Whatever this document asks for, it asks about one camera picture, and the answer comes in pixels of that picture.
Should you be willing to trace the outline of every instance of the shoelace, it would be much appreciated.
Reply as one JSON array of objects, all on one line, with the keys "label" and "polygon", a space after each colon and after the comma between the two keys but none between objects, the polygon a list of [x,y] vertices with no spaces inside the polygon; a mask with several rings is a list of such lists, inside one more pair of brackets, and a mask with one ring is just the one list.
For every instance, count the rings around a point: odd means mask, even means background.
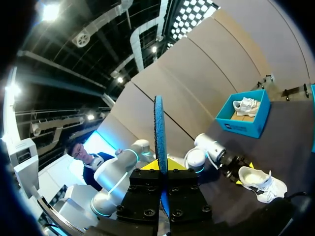
[{"label": "shoelace", "polygon": [[243,104],[252,108],[257,105],[257,101],[252,98],[249,98],[247,101],[243,101]]},{"label": "shoelace", "polygon": [[272,186],[273,183],[274,183],[274,180],[271,179],[270,181],[271,181],[270,185],[268,185],[268,186],[266,186],[266,187],[260,189],[260,190],[262,190],[262,191],[268,193],[268,195],[267,195],[267,201],[268,201],[268,202],[269,202],[270,200],[275,199],[276,196],[277,196],[277,194],[275,194],[275,193],[272,191],[273,189],[271,188],[271,186]]}]

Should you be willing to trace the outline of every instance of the yellow marker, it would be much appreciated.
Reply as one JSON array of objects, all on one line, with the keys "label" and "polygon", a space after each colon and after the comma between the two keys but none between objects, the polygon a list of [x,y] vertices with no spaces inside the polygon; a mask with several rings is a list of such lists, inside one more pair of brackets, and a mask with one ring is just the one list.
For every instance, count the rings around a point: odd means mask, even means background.
[{"label": "yellow marker", "polygon": [[[173,161],[172,159],[169,159],[169,158],[167,159],[167,166],[168,166],[168,170],[173,170],[173,169],[186,170],[184,166],[178,164],[176,161]],[[150,164],[142,167],[141,169],[142,170],[153,169],[153,170],[159,171],[158,160],[151,162]]]}]

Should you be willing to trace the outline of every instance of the checkered pattern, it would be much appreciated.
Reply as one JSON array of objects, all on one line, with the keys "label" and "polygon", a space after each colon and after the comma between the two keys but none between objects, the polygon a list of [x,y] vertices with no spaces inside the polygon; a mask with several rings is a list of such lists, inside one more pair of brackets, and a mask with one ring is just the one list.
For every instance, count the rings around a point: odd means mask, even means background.
[{"label": "checkered pattern", "polygon": [[[53,197],[50,201],[50,205],[54,206],[60,199],[64,198],[65,192],[67,191],[67,186],[63,186],[58,193]],[[43,226],[45,224],[51,224],[51,220],[47,217],[47,215],[43,212],[38,219],[38,222]]]},{"label": "checkered pattern", "polygon": [[211,0],[184,1],[172,27],[172,37],[176,41],[183,37],[187,37],[186,34],[188,32],[192,31],[195,26],[199,25],[204,19],[215,12],[216,8],[213,7],[214,5],[215,4]]}]

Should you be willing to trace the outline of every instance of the ceiling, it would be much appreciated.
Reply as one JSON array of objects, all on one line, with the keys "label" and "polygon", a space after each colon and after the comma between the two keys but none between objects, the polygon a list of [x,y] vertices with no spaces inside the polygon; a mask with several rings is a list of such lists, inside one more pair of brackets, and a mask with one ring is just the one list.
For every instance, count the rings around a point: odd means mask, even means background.
[{"label": "ceiling", "polygon": [[[116,101],[125,84],[142,70],[139,62],[147,67],[179,40],[174,26],[183,7],[204,4],[209,8],[211,3],[39,0],[38,15],[16,60],[16,83],[22,93],[15,102],[21,139],[32,138],[37,149],[45,150],[40,152],[39,168],[62,156],[70,137],[88,138],[110,110],[103,97]],[[59,4],[58,17],[43,21],[45,7],[54,4]],[[95,119],[87,120],[88,114]],[[34,124],[73,117],[83,117],[85,122],[62,126],[57,141],[57,127],[34,136]],[[56,145],[44,148],[52,142]]]}]

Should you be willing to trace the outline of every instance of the dark jacket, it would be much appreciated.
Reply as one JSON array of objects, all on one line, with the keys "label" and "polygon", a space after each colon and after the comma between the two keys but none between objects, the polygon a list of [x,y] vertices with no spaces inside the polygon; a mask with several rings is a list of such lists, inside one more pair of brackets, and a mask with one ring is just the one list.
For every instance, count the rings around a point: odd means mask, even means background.
[{"label": "dark jacket", "polygon": [[[104,161],[114,158],[114,156],[111,156],[104,152],[100,152],[98,153],[98,155],[102,157]],[[91,185],[97,191],[102,190],[102,187],[94,179],[94,170],[87,168],[86,166],[84,166],[84,169],[83,169],[83,179],[85,183],[87,183],[87,185]]]}]

